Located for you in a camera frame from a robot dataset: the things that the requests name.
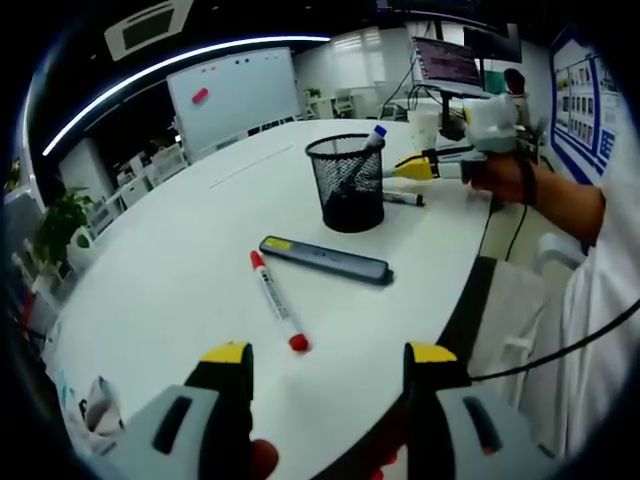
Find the yellow label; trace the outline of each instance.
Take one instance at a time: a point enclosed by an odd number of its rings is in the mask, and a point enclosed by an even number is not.
[[[201,359],[201,362],[210,363],[240,363],[242,362],[242,353],[244,347],[249,345],[243,343],[229,343],[222,347],[216,347],[209,350]]]
[[[428,343],[409,342],[413,348],[413,359],[416,363],[441,363],[455,362],[456,356],[440,345]]]
[[[264,241],[264,244],[269,247],[279,248],[280,250],[289,250],[293,245],[291,242],[276,237],[268,237]]]

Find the lab coat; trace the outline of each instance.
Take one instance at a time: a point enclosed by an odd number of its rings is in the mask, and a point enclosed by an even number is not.
[[[596,332],[640,298],[640,142],[628,111],[620,110],[616,144],[603,175],[602,228],[566,287],[561,324],[554,325],[552,318],[541,322],[539,353]],[[620,393],[639,343],[636,313],[586,347],[529,372],[521,409],[538,440],[560,455],[579,450]]]

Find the red marker cap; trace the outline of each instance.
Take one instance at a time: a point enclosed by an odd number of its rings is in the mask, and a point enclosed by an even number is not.
[[[249,256],[251,257],[251,266],[254,270],[258,267],[264,267],[264,260],[262,260],[262,255],[260,255],[257,251],[251,250]]]
[[[289,345],[293,348],[294,352],[306,352],[309,350],[309,341],[304,333],[298,333],[289,339]]]

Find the desk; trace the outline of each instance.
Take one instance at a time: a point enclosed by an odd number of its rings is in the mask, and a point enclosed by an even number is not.
[[[396,98],[394,100],[391,100],[389,102],[392,105],[398,105],[402,108],[404,108],[405,110],[407,109],[407,99],[406,98]],[[411,106],[413,107],[413,105],[416,103],[416,99],[412,98],[411,99]],[[463,99],[461,98],[452,98],[451,100],[449,100],[449,106],[451,108],[455,108],[458,110],[462,110],[463,108]],[[433,98],[423,98],[423,97],[418,97],[418,103],[417,103],[417,109],[421,110],[421,109],[425,109],[425,110],[434,110],[437,111],[438,113],[442,112],[442,104],[436,102]]]
[[[294,122],[237,142],[152,190],[111,226],[110,241],[60,313],[51,368],[84,395],[97,375],[126,421],[210,348],[250,341],[253,438],[278,448],[270,479],[306,479],[332,464],[402,390],[408,340],[435,342],[465,285],[489,212],[458,181],[422,187],[427,207],[385,205],[354,235],[321,220],[310,142],[388,129],[385,167],[411,154],[409,126],[370,120]],[[396,186],[409,180],[393,179]],[[389,262],[380,288],[267,258],[312,350],[297,356],[276,326],[249,251],[268,234]]]

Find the bulletin board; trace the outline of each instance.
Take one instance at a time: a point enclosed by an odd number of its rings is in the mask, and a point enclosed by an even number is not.
[[[288,48],[217,58],[167,77],[187,156],[300,108]]]
[[[597,54],[566,29],[552,45],[551,145],[573,177],[599,184],[616,141],[623,98]]]

